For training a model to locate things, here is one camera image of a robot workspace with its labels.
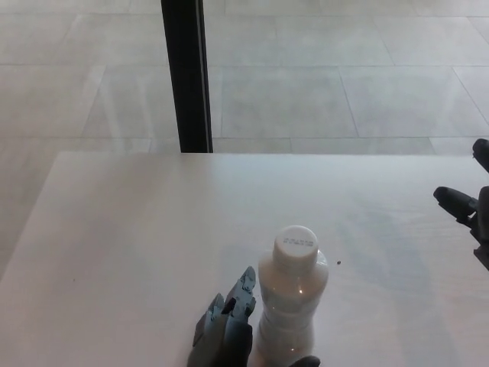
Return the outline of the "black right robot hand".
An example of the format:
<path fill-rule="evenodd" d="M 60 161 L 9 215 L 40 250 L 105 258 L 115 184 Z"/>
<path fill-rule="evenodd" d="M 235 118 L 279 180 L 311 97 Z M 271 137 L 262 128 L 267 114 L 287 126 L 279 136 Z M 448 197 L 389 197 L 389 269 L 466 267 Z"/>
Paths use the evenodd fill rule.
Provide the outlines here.
<path fill-rule="evenodd" d="M 449 187 L 437 187 L 433 196 L 456 222 L 470 229 L 479 244 L 474 256 L 488 269 L 488 186 L 481 188 L 478 198 Z"/>

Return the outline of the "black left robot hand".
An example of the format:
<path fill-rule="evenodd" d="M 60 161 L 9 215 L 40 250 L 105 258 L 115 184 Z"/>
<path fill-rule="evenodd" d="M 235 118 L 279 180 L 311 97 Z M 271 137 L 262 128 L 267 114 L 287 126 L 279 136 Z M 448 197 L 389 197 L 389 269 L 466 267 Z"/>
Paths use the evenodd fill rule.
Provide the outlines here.
<path fill-rule="evenodd" d="M 257 275 L 246 268 L 227 296 L 218 293 L 196 324 L 188 366 L 246 366 L 254 342 L 271 366 L 319 366 L 312 355 L 313 315 L 329 279 L 326 264 L 309 277 L 294 277 L 289 297 L 264 297 L 257 335 L 249 323 L 256 298 Z"/>

